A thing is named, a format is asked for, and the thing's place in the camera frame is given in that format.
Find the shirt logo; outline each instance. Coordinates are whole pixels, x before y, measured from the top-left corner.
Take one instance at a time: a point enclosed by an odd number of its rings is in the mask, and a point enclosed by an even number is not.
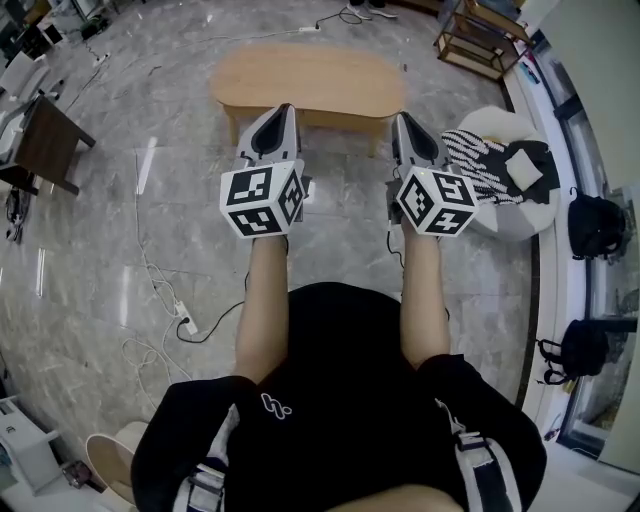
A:
[[[291,407],[283,407],[278,400],[275,398],[271,398],[267,393],[262,393],[260,395],[262,397],[262,403],[264,404],[264,408],[275,414],[276,418],[279,420],[285,419],[289,414],[291,414]]]

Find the shoe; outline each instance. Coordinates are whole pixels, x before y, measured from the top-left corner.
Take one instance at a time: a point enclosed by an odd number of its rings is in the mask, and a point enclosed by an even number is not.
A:
[[[347,4],[347,10],[349,12],[351,12],[351,14],[353,14],[354,16],[356,16],[357,18],[360,18],[361,20],[364,21],[371,21],[373,18],[369,18],[368,16],[365,16],[364,14],[362,14],[362,10],[360,9],[360,6],[355,6],[355,5],[351,5],[351,4]]]
[[[367,11],[371,14],[377,14],[378,16],[383,16],[384,18],[395,20],[398,17],[398,13],[392,11],[388,7],[374,7],[369,2],[367,2]]]

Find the marble floor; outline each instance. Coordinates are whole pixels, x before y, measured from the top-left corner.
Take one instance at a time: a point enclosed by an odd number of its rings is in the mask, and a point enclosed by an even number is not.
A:
[[[138,236],[201,330],[243,298],[250,244],[218,211],[219,177],[233,148],[208,78],[232,48],[259,40],[215,37],[295,30],[342,7],[332,0],[136,2],[90,40],[95,53],[110,53],[101,66],[92,66],[83,45],[61,44],[49,54],[56,77],[66,80],[59,107],[98,143],[90,151],[79,147],[71,181],[80,195],[43,184],[23,244],[0,243],[0,348],[23,403],[60,431],[65,456],[84,458],[89,434],[114,434],[153,414],[121,355],[128,337],[158,347],[170,320],[142,266]],[[455,127],[483,105],[504,106],[497,85],[437,60],[435,18],[398,10],[396,22],[350,26],[332,19],[318,34],[269,40],[348,45],[386,57],[405,78],[408,111],[437,130]],[[374,159],[366,157],[367,140],[350,133],[307,129],[302,144],[317,190],[290,235],[292,287],[335,280],[397,294],[401,269],[385,246],[390,144]],[[136,167],[149,151],[137,233]],[[393,232],[392,244],[400,241]],[[441,248],[454,350],[514,400],[528,322],[530,244],[467,230]],[[193,378],[225,375],[233,366],[238,314],[239,308],[203,345],[183,344],[169,331],[167,352]],[[141,360],[144,350],[130,346],[127,355]],[[184,378],[175,368],[171,373],[175,381]],[[150,364],[141,376],[157,403],[167,387],[164,367]]]

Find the forearm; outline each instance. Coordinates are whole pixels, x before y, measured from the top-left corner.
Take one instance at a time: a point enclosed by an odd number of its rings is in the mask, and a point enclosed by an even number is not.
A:
[[[440,267],[435,237],[405,237],[400,335],[402,351],[416,368],[451,349]]]
[[[288,330],[286,241],[257,238],[236,336],[235,373],[254,382],[264,379],[287,355]]]

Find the black backpack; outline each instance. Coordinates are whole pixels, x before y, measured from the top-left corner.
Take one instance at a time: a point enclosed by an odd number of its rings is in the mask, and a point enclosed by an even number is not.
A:
[[[569,242],[574,259],[596,258],[617,251],[622,245],[625,219],[617,204],[591,197],[576,189],[569,205]]]
[[[546,350],[545,343],[560,347],[560,354],[553,354]],[[544,383],[553,385],[564,384],[584,375],[598,375],[609,353],[607,335],[588,320],[571,322],[561,344],[549,340],[538,340],[538,347],[549,364],[549,369],[544,372]],[[564,373],[554,370],[551,363],[561,365]],[[558,380],[553,380],[555,375],[559,376]]]

